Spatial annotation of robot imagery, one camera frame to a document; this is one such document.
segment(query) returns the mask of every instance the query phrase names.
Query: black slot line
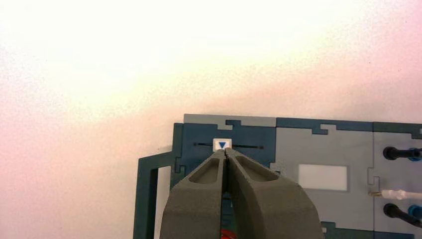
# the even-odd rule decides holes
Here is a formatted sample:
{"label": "black slot line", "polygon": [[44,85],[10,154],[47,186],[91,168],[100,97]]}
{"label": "black slot line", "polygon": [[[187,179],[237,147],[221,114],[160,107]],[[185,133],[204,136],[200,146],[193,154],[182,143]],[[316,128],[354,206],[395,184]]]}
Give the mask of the black slot line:
{"label": "black slot line", "polygon": [[[210,146],[212,147],[212,143],[194,143],[194,146]],[[253,146],[253,145],[240,145],[240,144],[234,144],[232,145],[233,148],[259,148],[263,149],[263,146]]]}

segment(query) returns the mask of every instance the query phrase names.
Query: background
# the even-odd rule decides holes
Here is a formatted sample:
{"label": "background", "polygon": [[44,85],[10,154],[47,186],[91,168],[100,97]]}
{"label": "background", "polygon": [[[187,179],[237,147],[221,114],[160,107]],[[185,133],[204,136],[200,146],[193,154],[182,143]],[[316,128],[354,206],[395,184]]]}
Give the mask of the background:
{"label": "background", "polygon": [[132,238],[184,113],[421,123],[421,65],[420,0],[0,0],[0,238]]}

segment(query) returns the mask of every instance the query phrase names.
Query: white rectangle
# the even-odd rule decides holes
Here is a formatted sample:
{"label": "white rectangle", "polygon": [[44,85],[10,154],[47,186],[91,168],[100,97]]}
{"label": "white rectangle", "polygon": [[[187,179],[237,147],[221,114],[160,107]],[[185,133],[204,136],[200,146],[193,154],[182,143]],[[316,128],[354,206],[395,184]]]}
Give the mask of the white rectangle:
{"label": "white rectangle", "polygon": [[347,191],[347,167],[299,164],[299,184],[309,189]]}

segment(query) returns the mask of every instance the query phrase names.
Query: white sticker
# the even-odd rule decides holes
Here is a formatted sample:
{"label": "white sticker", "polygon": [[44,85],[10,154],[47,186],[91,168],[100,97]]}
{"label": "white sticker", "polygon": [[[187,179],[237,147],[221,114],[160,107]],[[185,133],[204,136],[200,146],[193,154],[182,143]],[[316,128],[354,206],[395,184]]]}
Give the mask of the white sticker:
{"label": "white sticker", "polygon": [[225,148],[231,148],[231,138],[215,138],[212,140],[213,152]]}
{"label": "white sticker", "polygon": [[347,167],[299,164],[299,184],[303,188],[347,191]]}

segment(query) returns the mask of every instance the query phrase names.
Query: gray panel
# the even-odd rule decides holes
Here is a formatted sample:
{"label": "gray panel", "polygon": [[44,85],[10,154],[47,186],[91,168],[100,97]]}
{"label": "gray panel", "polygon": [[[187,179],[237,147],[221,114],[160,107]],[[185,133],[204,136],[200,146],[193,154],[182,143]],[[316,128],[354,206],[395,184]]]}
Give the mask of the gray panel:
{"label": "gray panel", "polygon": [[[387,160],[383,150],[387,146],[397,149],[411,147],[422,148],[421,139],[412,139],[410,133],[374,133],[374,176],[379,176],[379,190],[405,190],[408,192],[422,192],[422,161],[412,162],[406,158]],[[375,230],[380,232],[415,234],[416,239],[422,239],[422,230],[400,219],[389,218],[384,215],[383,207],[387,203],[396,204],[402,211],[407,211],[412,204],[420,205],[420,200],[392,200],[375,199]]]}
{"label": "gray panel", "polygon": [[240,120],[243,126],[265,126],[275,127],[276,118],[274,117],[251,117],[251,116],[216,116],[216,115],[194,115],[185,114],[184,123],[204,123],[217,124],[217,129],[232,130],[232,125],[226,125],[226,120]]}
{"label": "gray panel", "polygon": [[336,130],[321,125],[328,135],[311,129],[277,128],[276,163],[287,177],[298,182],[299,164],[348,167],[348,190],[305,189],[315,204],[319,218],[335,222],[337,228],[374,229],[373,199],[368,195],[367,169],[373,166],[373,132]]}

